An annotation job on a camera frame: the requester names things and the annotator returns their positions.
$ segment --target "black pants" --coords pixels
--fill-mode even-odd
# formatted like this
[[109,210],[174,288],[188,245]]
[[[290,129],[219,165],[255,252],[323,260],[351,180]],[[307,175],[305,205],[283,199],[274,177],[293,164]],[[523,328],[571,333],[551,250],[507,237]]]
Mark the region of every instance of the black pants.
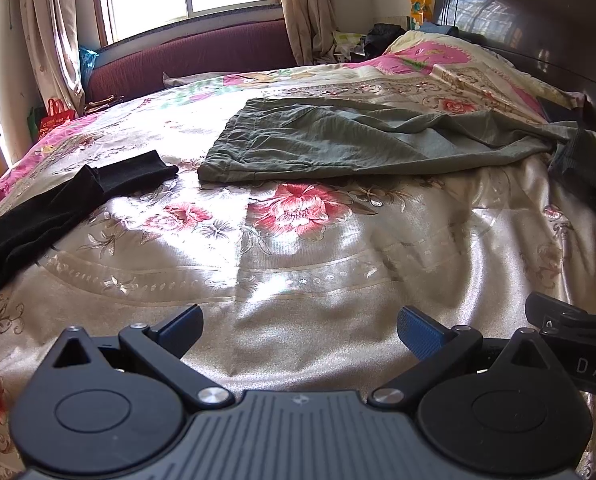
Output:
[[11,209],[0,217],[0,288],[110,198],[155,188],[177,171],[155,151],[103,168],[84,166]]

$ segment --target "metal screw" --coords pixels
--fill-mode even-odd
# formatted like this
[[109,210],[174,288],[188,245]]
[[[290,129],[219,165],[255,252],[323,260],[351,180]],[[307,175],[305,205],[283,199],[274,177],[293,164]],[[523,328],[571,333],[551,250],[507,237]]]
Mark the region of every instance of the metal screw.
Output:
[[398,404],[405,398],[405,394],[396,388],[380,388],[371,395],[373,400],[381,404]]
[[229,392],[224,388],[204,388],[198,392],[198,399],[203,404],[220,404],[229,398]]

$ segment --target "blue cloth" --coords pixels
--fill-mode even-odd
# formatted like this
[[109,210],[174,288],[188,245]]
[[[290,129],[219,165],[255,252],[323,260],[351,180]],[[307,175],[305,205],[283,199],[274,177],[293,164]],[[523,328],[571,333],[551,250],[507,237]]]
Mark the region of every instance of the blue cloth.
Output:
[[81,46],[79,48],[80,53],[80,75],[82,77],[82,88],[84,92],[89,86],[89,79],[95,68],[95,60],[99,56],[97,52],[89,50]]
[[460,34],[460,30],[454,25],[436,25],[432,22],[425,22],[420,25],[420,31],[431,34],[445,34],[454,38],[459,38]]

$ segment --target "black cloth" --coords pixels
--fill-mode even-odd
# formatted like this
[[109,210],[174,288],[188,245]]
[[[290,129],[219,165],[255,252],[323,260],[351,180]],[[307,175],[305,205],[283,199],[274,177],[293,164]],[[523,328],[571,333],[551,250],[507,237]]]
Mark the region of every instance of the black cloth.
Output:
[[406,30],[399,25],[389,23],[376,23],[364,40],[365,59],[374,59],[382,56],[384,51],[401,37]]
[[83,166],[71,180],[0,217],[0,288],[110,198],[153,189],[177,174],[148,152],[103,168]]
[[550,123],[559,123],[561,121],[575,121],[578,123],[578,126],[585,128],[585,117],[584,117],[584,108],[574,108],[573,110],[569,110],[564,106],[561,106],[553,101],[549,101],[549,99],[545,99],[543,97],[537,96],[536,100],[538,101],[540,107],[542,107],[542,111],[544,116]]
[[549,174],[596,212],[596,138],[580,128],[556,152]]

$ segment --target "red bag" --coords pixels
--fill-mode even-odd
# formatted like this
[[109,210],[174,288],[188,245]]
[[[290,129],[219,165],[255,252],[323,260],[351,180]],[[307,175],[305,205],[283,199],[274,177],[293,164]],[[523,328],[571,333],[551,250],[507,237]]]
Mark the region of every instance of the red bag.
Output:
[[40,121],[38,140],[42,139],[53,128],[60,126],[60,124],[72,121],[76,117],[75,110],[70,110],[69,108],[65,110],[62,99],[49,99],[47,111],[49,112],[49,115]]

